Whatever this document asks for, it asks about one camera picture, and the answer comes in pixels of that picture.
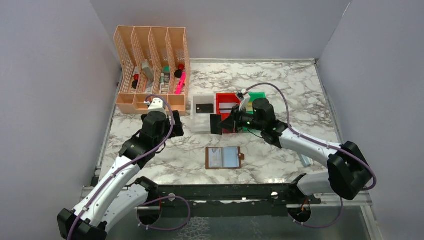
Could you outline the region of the white striped credit card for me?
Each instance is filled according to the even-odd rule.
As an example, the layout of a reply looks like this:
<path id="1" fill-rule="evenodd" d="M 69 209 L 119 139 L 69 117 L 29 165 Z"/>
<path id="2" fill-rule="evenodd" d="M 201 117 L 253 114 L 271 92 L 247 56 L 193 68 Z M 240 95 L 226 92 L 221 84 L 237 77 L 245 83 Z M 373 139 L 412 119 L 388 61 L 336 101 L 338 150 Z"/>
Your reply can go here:
<path id="1" fill-rule="evenodd" d="M 221 102 L 218 105 L 218 112 L 220 114 L 231 113 L 233 107 L 237 107 L 238 104 L 236 102 Z"/>

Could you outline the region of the black mounting rail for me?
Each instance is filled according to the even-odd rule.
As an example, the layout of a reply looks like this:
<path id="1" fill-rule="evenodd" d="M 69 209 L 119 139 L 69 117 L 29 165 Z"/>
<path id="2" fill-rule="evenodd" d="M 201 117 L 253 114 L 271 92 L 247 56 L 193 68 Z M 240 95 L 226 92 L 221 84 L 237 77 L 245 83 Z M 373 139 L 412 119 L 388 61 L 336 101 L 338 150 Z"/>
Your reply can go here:
<path id="1" fill-rule="evenodd" d="M 300 208 L 318 205 L 314 196 L 300 196 L 288 183 L 197 184 L 149 187 L 148 201 L 139 205 L 137 216 L 143 220 L 159 218 L 287 217 L 288 206 Z"/>

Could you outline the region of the black credit card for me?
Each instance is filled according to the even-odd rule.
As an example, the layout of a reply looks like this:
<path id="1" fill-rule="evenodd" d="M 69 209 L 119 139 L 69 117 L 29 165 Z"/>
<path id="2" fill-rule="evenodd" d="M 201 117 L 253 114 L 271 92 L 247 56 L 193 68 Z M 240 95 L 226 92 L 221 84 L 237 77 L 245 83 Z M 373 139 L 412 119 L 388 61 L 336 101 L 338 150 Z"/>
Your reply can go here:
<path id="1" fill-rule="evenodd" d="M 214 114 L 215 107 L 213 103 L 201 103 L 195 105 L 195 112 L 197 114 Z"/>
<path id="2" fill-rule="evenodd" d="M 219 124 L 222 122 L 222 116 L 219 114 L 210 115 L 210 133 L 212 135 L 222 135 L 222 128 L 219 127 Z"/>

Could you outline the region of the green cap glue stick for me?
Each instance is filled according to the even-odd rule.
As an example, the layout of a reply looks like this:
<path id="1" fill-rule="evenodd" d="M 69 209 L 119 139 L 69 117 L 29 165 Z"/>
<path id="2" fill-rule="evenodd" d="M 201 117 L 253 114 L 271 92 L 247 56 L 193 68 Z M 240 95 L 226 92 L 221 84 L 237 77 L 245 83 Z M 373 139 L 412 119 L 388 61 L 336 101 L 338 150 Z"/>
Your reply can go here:
<path id="1" fill-rule="evenodd" d="M 164 66 L 162 68 L 162 73 L 160 74 L 160 86 L 165 86 L 167 84 L 169 84 L 170 82 L 170 67 L 169 66 Z"/>

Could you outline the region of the brown leather card holder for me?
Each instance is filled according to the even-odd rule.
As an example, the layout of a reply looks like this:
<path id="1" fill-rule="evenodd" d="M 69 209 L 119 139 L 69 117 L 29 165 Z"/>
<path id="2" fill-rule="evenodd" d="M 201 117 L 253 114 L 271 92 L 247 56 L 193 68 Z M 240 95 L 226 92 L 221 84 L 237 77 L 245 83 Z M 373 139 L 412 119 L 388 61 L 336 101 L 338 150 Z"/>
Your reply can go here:
<path id="1" fill-rule="evenodd" d="M 210 168 L 208 161 L 208 149 L 209 148 L 221 148 L 222 150 L 222 167 Z M 245 160 L 245 155 L 241 153 L 239 146 L 229 147 L 206 147 L 205 148 L 205 169 L 206 170 L 223 170 L 223 169 L 241 169 L 242 161 Z"/>

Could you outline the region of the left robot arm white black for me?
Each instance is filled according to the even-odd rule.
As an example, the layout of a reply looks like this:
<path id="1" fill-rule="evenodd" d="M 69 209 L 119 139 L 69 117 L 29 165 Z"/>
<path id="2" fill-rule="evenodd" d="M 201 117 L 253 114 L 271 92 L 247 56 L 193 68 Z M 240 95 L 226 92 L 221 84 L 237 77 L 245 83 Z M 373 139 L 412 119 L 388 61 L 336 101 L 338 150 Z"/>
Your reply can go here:
<path id="1" fill-rule="evenodd" d="M 65 240 L 104 240 L 127 213 L 149 196 L 155 184 L 137 183 L 123 193 L 124 186 L 159 154 L 166 140 L 184 135 L 180 114 L 171 116 L 152 111 L 141 116 L 142 128 L 120 149 L 114 164 L 95 188 L 73 209 L 64 208 L 57 216 L 60 235 Z"/>

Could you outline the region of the green plastic bin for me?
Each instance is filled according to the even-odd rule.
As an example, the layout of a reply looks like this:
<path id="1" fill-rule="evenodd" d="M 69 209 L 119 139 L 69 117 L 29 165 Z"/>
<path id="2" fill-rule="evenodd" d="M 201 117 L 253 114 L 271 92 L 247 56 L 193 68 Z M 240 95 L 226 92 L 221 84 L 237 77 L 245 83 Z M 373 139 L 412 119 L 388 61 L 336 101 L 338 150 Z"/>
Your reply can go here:
<path id="1" fill-rule="evenodd" d="M 239 124 L 244 132 L 261 131 L 267 120 L 267 113 L 263 106 L 267 106 L 269 101 L 266 99 L 264 92 L 249 92 L 250 101 L 253 106 L 253 113 L 247 113 L 246 110 L 241 111 L 243 120 Z"/>

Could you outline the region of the peach plastic desk organizer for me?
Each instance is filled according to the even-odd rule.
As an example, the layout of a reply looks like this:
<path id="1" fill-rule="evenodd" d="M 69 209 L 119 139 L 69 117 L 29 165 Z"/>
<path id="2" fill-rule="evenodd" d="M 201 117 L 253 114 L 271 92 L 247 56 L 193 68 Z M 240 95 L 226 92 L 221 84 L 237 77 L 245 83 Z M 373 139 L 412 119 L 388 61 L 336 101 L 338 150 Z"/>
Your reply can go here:
<path id="1" fill-rule="evenodd" d="M 116 106 L 123 114 L 144 114 L 150 94 L 187 114 L 191 59 L 185 27 L 118 26 L 115 47 L 123 71 Z"/>

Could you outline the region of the gold credit card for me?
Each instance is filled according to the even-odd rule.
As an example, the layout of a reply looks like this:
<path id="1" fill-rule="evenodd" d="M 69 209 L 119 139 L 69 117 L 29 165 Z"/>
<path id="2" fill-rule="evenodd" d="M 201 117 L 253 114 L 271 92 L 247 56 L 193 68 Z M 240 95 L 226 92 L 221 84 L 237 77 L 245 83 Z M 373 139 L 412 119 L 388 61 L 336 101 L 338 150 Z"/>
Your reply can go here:
<path id="1" fill-rule="evenodd" d="M 247 113 L 252 114 L 254 112 L 253 103 L 252 102 L 249 102 L 247 104 L 245 110 L 246 110 Z"/>

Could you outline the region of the pink highlighter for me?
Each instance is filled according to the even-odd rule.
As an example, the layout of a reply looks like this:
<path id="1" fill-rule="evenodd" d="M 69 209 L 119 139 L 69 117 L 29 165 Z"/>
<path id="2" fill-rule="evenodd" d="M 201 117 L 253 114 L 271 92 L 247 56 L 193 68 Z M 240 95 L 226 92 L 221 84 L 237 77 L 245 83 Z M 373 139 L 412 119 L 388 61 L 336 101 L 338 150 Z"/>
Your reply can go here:
<path id="1" fill-rule="evenodd" d="M 182 93 L 183 88 L 185 86 L 186 78 L 187 78 L 187 74 L 186 74 L 186 72 L 183 71 L 182 74 L 181 74 L 181 77 L 179 79 L 178 85 L 177 85 L 177 87 L 175 89 L 175 94 L 176 95 L 180 95 Z"/>

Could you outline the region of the white plastic bin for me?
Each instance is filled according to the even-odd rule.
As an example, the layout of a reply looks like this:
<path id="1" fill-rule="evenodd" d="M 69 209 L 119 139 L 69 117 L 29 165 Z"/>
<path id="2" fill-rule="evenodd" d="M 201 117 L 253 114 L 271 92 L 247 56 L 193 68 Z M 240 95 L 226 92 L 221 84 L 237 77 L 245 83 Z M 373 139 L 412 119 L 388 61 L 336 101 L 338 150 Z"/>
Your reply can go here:
<path id="1" fill-rule="evenodd" d="M 216 94 L 215 93 L 201 93 L 194 94 L 191 101 L 191 132 L 194 134 L 209 134 L 210 133 L 210 115 L 211 114 L 197 114 L 197 104 L 213 104 L 214 114 L 216 114 Z"/>

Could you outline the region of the red black marker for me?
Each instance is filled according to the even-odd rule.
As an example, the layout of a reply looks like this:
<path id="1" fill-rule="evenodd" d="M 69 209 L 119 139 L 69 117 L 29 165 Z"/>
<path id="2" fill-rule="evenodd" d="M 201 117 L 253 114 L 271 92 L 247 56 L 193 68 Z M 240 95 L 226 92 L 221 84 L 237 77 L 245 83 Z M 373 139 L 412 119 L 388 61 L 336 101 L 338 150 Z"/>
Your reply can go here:
<path id="1" fill-rule="evenodd" d="M 133 75 L 133 81 L 132 81 L 132 84 L 131 84 L 131 87 L 133 88 L 133 89 L 137 89 L 137 87 L 138 87 L 138 82 L 139 82 L 139 79 L 140 79 L 140 75 L 139 74 L 135 74 L 135 75 Z"/>

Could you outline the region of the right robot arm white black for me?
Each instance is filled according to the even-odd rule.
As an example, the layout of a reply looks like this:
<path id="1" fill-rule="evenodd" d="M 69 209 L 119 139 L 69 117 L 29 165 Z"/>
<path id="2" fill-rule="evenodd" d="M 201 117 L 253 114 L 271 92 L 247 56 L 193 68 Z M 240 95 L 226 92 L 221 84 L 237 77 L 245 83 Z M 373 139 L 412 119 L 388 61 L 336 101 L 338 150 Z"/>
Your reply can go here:
<path id="1" fill-rule="evenodd" d="M 366 184 L 373 177 L 355 143 L 323 142 L 301 133 L 288 123 L 278 120 L 274 107 L 265 98 L 253 101 L 252 113 L 241 110 L 238 105 L 233 106 L 229 116 L 216 126 L 234 133 L 243 129 L 259 131 L 262 139 L 269 145 L 300 153 L 327 168 L 326 172 L 302 174 L 290 183 L 290 194 L 295 198 L 335 193 L 342 199 L 351 201 L 365 190 Z"/>

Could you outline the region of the red plastic bin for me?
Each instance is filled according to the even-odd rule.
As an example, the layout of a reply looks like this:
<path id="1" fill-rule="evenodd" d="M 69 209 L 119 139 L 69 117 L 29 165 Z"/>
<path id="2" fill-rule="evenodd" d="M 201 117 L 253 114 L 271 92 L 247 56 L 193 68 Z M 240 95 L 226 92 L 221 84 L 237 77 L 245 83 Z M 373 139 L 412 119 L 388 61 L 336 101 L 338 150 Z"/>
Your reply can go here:
<path id="1" fill-rule="evenodd" d="M 237 103 L 240 104 L 239 99 L 236 97 L 235 93 L 217 93 L 215 95 L 215 109 L 216 114 L 221 115 L 222 121 L 230 116 L 231 113 L 219 113 L 219 103 Z"/>

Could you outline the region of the silver VIP card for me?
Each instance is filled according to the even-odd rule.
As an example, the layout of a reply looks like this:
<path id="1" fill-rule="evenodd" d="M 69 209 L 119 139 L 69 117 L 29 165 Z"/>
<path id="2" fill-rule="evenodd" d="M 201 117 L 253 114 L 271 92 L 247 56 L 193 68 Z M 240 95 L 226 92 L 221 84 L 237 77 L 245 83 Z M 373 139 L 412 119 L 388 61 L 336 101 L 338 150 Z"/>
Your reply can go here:
<path id="1" fill-rule="evenodd" d="M 208 149 L 208 166 L 210 168 L 221 168 L 223 166 L 222 149 L 213 147 Z"/>

